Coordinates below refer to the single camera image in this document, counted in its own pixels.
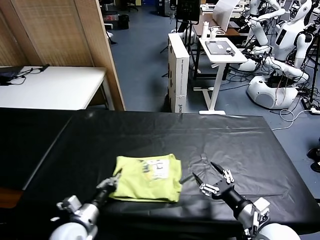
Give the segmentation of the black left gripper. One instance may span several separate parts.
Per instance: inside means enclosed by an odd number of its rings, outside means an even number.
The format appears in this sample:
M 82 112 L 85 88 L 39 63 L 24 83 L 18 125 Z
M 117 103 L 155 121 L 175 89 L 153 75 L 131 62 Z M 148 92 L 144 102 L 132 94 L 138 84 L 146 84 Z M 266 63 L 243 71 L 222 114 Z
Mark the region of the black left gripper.
M 103 206 L 109 197 L 109 194 L 117 190 L 121 175 L 122 168 L 120 168 L 114 176 L 102 180 L 96 186 L 96 191 L 91 199 L 91 204 L 95 205 L 96 207 Z

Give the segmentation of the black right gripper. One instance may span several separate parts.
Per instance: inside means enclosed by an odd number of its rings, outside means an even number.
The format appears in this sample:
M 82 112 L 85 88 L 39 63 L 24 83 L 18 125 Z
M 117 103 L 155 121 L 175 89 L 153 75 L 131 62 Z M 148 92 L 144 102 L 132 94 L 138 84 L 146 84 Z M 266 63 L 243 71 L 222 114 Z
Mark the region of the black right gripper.
M 221 165 L 212 161 L 210 164 L 223 175 L 226 181 L 220 180 L 214 185 L 210 185 L 204 183 L 200 177 L 193 172 L 192 175 L 199 186 L 200 192 L 206 196 L 212 195 L 212 199 L 214 200 L 223 200 L 231 209 L 243 209 L 247 204 L 247 200 L 236 192 L 233 184 L 235 180 L 230 169 L 223 168 Z

